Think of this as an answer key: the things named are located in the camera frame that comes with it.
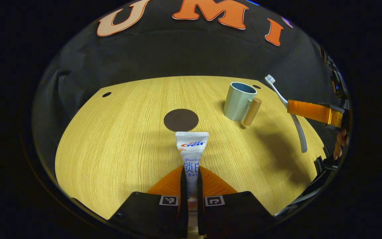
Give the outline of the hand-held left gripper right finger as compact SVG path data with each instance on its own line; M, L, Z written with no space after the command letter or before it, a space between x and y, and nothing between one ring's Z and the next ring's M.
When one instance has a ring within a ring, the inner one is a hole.
M252 192L237 192L210 170L199 167L198 233L207 238L253 237L274 225L274 216Z

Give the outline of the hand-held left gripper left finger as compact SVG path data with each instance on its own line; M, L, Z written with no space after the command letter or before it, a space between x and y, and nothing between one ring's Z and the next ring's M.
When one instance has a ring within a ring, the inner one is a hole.
M132 192L109 219L110 224L143 239L185 239L188 236L186 177L174 169L147 192Z

